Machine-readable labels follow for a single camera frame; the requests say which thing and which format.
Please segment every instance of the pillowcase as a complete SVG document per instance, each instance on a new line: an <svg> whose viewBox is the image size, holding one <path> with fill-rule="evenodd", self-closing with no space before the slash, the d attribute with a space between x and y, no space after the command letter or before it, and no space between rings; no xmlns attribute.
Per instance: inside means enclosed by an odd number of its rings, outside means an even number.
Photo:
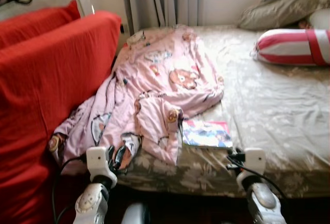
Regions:
<svg viewBox="0 0 330 224"><path fill-rule="evenodd" d="M284 27L316 10L329 8L330 0L274 0L245 10L238 26L249 30Z"/></svg>
<svg viewBox="0 0 330 224"><path fill-rule="evenodd" d="M273 29L258 40L257 59L275 64L328 66L330 30Z"/></svg>
<svg viewBox="0 0 330 224"><path fill-rule="evenodd" d="M330 29L330 9L318 10L307 20L314 29Z"/></svg>
<svg viewBox="0 0 330 224"><path fill-rule="evenodd" d="M0 49L49 32L80 18L76 0L66 7L45 8L0 22Z"/></svg>

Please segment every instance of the magazine cover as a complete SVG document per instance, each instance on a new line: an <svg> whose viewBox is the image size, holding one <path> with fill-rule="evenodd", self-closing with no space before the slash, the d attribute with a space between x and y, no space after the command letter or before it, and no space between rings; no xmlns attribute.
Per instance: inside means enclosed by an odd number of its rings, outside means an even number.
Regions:
<svg viewBox="0 0 330 224"><path fill-rule="evenodd" d="M233 142L226 122L183 122L183 143L200 148L230 149Z"/></svg>

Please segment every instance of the floor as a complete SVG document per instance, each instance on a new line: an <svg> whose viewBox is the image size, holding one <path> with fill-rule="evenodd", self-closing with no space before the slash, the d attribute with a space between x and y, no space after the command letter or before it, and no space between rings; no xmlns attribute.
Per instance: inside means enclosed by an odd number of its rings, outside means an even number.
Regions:
<svg viewBox="0 0 330 224"><path fill-rule="evenodd" d="M152 224L252 224L245 199L145 193L123 186L112 192L106 223L120 224L126 208L135 202L146 203ZM289 200L292 223L329 224L330 198Z"/></svg>

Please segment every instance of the red and white striped pillow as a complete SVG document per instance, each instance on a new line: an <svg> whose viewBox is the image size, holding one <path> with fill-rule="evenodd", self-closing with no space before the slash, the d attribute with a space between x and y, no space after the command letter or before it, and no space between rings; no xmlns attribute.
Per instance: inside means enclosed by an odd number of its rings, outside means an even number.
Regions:
<svg viewBox="0 0 330 224"><path fill-rule="evenodd" d="M330 30L272 29L256 44L257 58L276 64L330 65Z"/></svg>

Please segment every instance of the bed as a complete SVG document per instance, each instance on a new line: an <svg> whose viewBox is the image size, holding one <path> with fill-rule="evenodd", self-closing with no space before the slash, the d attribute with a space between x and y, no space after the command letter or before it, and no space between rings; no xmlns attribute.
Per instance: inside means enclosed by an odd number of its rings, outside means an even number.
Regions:
<svg viewBox="0 0 330 224"><path fill-rule="evenodd" d="M195 31L224 77L225 93L220 104L194 119L226 121L236 147L263 148L265 175L288 197L330 196L329 69L254 60L253 47L263 32L233 26ZM225 168L226 155L181 146L173 167L140 149L119 183L146 191L242 197Z"/></svg>

